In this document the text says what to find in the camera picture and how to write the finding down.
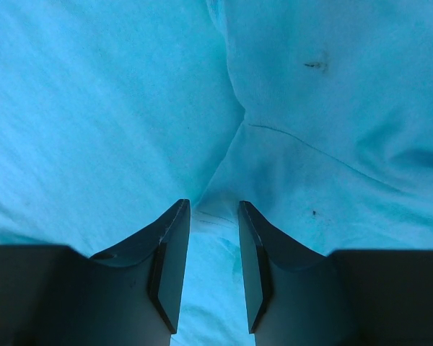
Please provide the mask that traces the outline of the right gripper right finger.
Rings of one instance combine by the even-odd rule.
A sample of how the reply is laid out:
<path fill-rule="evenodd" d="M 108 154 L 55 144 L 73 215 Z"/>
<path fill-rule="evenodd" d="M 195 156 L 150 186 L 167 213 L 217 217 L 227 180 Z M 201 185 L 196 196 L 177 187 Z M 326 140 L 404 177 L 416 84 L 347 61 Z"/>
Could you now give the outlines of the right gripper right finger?
<path fill-rule="evenodd" d="M 257 345 L 433 345 L 433 250 L 323 256 L 238 210 L 248 329 Z"/>

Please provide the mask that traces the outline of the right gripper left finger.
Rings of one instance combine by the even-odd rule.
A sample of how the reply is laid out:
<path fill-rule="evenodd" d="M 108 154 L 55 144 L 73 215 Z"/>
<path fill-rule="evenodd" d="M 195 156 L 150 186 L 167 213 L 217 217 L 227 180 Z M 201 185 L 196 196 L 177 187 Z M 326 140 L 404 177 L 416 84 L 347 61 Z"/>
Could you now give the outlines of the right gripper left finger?
<path fill-rule="evenodd" d="M 91 257 L 0 245 L 0 345 L 168 345 L 178 330 L 191 208 Z"/>

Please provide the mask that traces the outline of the cyan t shirt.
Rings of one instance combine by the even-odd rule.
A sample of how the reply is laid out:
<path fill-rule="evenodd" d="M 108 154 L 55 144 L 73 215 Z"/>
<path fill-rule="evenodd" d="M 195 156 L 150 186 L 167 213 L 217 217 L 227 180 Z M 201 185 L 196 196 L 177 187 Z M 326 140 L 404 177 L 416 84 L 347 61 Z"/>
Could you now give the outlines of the cyan t shirt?
<path fill-rule="evenodd" d="M 433 249 L 433 1 L 0 1 L 0 244 L 176 200 L 174 345 L 252 345 L 237 205 L 316 252 Z"/>

